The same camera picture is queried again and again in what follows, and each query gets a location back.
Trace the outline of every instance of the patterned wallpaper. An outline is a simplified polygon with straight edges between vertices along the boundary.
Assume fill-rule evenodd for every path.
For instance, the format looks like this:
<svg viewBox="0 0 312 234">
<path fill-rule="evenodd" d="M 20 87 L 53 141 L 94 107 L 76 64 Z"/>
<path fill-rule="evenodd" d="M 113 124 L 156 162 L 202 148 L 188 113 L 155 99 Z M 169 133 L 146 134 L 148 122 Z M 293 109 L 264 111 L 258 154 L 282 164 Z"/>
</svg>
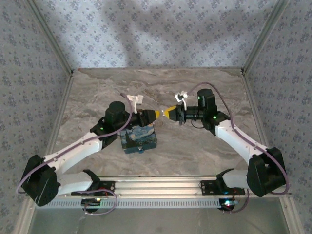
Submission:
<svg viewBox="0 0 312 234">
<path fill-rule="evenodd" d="M 72 68 L 243 66 L 275 0 L 35 0 Z"/>
<path fill-rule="evenodd" d="M 312 233 L 312 3 L 293 0 L 248 74 L 271 145 L 284 155 L 291 190 Z"/>
<path fill-rule="evenodd" d="M 11 233 L 29 157 L 44 154 L 67 77 L 19 0 L 0 1 L 0 233 Z"/>
</svg>

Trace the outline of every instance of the starry night box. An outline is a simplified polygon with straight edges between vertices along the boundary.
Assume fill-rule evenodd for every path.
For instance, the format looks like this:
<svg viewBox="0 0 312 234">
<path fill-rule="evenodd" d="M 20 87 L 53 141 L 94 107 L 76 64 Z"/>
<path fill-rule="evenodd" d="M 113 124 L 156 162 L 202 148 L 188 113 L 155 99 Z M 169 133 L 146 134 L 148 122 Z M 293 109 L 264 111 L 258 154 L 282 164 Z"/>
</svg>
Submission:
<svg viewBox="0 0 312 234">
<path fill-rule="evenodd" d="M 135 126 L 120 132 L 121 145 L 126 154 L 143 153 L 156 148 L 157 138 L 153 124 L 145 127 Z"/>
</svg>

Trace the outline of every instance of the yellow object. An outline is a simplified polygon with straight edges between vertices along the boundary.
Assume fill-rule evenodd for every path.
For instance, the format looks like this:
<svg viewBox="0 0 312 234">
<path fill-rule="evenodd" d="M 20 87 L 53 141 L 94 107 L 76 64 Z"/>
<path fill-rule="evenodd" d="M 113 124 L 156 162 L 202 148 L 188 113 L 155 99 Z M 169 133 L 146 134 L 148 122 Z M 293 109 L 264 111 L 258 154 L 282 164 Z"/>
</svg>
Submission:
<svg viewBox="0 0 312 234">
<path fill-rule="evenodd" d="M 158 117 L 159 117 L 159 111 L 155 111 L 155 115 L 156 115 L 156 119 L 158 119 Z"/>
<path fill-rule="evenodd" d="M 164 116 L 169 119 L 169 112 L 174 110 L 176 106 L 169 107 L 167 110 L 164 111 Z"/>
</svg>

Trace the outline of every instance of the marble surface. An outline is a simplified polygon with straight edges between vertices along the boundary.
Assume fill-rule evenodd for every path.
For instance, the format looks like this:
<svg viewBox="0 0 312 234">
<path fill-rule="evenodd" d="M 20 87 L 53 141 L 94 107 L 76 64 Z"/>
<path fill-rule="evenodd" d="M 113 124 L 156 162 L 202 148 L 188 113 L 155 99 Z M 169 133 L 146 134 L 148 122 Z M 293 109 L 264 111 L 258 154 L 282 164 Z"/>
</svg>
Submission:
<svg viewBox="0 0 312 234">
<path fill-rule="evenodd" d="M 202 81 L 209 81 L 220 90 L 232 109 L 236 125 L 259 140 L 239 70 L 81 69 L 74 72 L 55 151 L 88 132 L 105 115 L 109 103 L 115 100 L 126 103 L 119 95 L 121 92 L 144 95 L 142 109 L 161 111 L 176 104 L 175 92 L 188 91 Z M 196 92 L 188 98 L 188 105 L 196 105 Z M 226 111 L 219 97 L 216 103 L 219 110 Z M 196 129 L 190 123 L 179 126 L 166 117 L 160 117 L 154 124 L 157 148 L 127 155 L 118 138 L 101 152 L 76 164 L 68 173 L 90 169 L 99 176 L 216 175 L 228 168 L 247 168 L 229 145 L 204 129 Z"/>
</svg>

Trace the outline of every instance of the blue box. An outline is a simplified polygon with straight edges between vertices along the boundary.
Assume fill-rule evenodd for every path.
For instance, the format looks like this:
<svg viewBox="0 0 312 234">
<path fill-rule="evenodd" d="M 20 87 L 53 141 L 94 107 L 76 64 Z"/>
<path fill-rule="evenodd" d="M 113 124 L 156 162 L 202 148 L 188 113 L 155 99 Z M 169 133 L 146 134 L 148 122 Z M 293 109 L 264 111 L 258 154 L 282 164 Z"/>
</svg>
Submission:
<svg viewBox="0 0 312 234">
<path fill-rule="evenodd" d="M 120 132 L 121 146 L 126 154 L 143 153 L 145 150 L 154 149 L 157 146 L 157 138 L 154 125 L 151 123 L 145 127 L 135 126 L 132 129 L 123 129 Z"/>
</svg>

